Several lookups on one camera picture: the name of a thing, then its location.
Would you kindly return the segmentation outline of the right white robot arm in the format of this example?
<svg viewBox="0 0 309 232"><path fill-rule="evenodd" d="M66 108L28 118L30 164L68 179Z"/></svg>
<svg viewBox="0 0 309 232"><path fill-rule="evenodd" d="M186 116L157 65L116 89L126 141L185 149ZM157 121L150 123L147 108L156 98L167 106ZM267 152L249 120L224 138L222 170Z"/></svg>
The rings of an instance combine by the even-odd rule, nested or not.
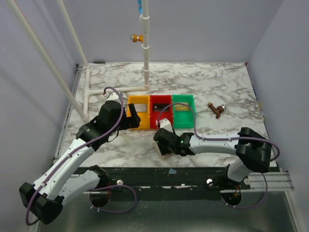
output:
<svg viewBox="0 0 309 232"><path fill-rule="evenodd" d="M180 156L204 153L235 155L238 159L229 164L222 184L227 189L234 189L249 174L267 173L270 169L270 142L250 128L242 127L239 133L217 135L208 138L194 133L183 133L178 136L173 131L159 129L154 135L161 155L176 154Z"/></svg>

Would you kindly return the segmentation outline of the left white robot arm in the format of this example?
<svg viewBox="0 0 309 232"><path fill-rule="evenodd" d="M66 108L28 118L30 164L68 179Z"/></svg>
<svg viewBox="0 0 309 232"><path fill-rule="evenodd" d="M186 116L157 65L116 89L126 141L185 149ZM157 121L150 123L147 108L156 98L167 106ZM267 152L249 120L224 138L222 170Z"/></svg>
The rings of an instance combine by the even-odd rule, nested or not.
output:
<svg viewBox="0 0 309 232"><path fill-rule="evenodd" d="M107 100L99 114L82 125L70 147L61 158L34 183L25 182L19 189L24 207L26 224L31 226L32 213L44 224L54 221L63 206L85 191L110 191L113 185L108 173L97 165L91 166L83 175L71 180L71 175L101 145L108 142L114 132L138 128L140 117L134 104L129 104L130 116L126 116L121 100Z"/></svg>

